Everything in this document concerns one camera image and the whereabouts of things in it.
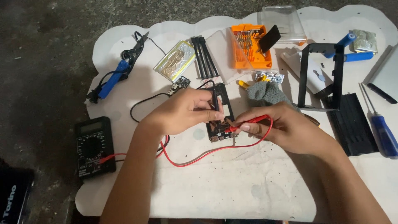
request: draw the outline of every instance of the orange bit holder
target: orange bit holder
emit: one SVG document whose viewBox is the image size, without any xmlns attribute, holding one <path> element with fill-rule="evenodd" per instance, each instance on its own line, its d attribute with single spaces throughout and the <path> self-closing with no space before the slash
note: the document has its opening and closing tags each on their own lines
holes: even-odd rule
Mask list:
<svg viewBox="0 0 398 224">
<path fill-rule="evenodd" d="M 240 42 L 240 44 L 233 45 L 234 48 L 233 52 L 235 55 L 234 67 L 236 69 L 245 69 L 247 67 L 245 58 L 248 59 L 248 61 L 250 62 L 250 64 L 253 66 L 254 69 L 268 69 L 272 67 L 271 52 L 268 50 L 264 56 L 261 50 L 259 50 L 260 45 L 258 41 L 260 40 L 260 38 L 257 37 L 264 36 L 267 33 L 265 26 L 240 24 L 237 26 L 232 26 L 231 29 L 235 38 L 236 35 L 239 33 L 239 31 L 250 31 L 250 30 L 259 30 L 259 29 L 263 30 L 262 34 L 250 33 L 250 39 L 252 44 L 247 44 L 248 41 L 244 41 L 243 44 L 242 42 Z"/>
</svg>

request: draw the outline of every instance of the screwdriver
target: screwdriver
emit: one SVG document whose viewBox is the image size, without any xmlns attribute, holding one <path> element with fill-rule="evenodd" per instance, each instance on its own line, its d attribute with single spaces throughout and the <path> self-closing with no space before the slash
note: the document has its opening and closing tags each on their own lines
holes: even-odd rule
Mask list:
<svg viewBox="0 0 398 224">
<path fill-rule="evenodd" d="M 374 115 L 372 116 L 371 121 L 376 129 L 384 155 L 390 159 L 398 159 L 398 144 L 394 135 L 387 126 L 384 117 L 376 112 L 363 83 L 361 83 L 361 86 L 373 109 Z"/>
</svg>

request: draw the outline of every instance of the digital multimeter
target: digital multimeter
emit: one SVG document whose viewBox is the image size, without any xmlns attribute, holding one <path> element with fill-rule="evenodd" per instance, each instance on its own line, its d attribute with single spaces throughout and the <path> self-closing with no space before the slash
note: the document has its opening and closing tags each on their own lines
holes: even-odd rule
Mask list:
<svg viewBox="0 0 398 224">
<path fill-rule="evenodd" d="M 100 164 L 100 159 L 113 155 L 111 120 L 102 116 L 75 125 L 78 171 L 82 179 L 116 171 L 115 158 Z"/>
</svg>

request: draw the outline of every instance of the right hand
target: right hand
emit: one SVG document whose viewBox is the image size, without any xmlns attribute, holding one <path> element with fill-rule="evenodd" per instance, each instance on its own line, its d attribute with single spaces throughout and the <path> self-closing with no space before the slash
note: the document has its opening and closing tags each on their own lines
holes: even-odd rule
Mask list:
<svg viewBox="0 0 398 224">
<path fill-rule="evenodd" d="M 254 107 L 242 113 L 234 122 L 234 126 L 241 124 L 235 132 L 239 133 L 243 130 L 263 137 L 269 126 L 260 123 L 245 123 L 245 121 L 264 114 L 268 114 L 273 120 L 271 131 L 265 139 L 286 151 L 318 156 L 329 150 L 341 149 L 334 138 L 295 111 L 286 102 L 279 102 L 272 106 Z"/>
</svg>

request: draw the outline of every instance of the blue screwdriver handle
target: blue screwdriver handle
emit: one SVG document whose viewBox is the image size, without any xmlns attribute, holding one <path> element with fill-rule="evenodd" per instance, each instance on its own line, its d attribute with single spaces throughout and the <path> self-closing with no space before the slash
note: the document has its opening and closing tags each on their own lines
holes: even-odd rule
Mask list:
<svg viewBox="0 0 398 224">
<path fill-rule="evenodd" d="M 385 156 L 390 159 L 398 159 L 398 143 L 390 128 L 387 126 L 384 117 L 381 115 L 374 115 L 372 117 L 372 123 L 376 128 Z"/>
</svg>

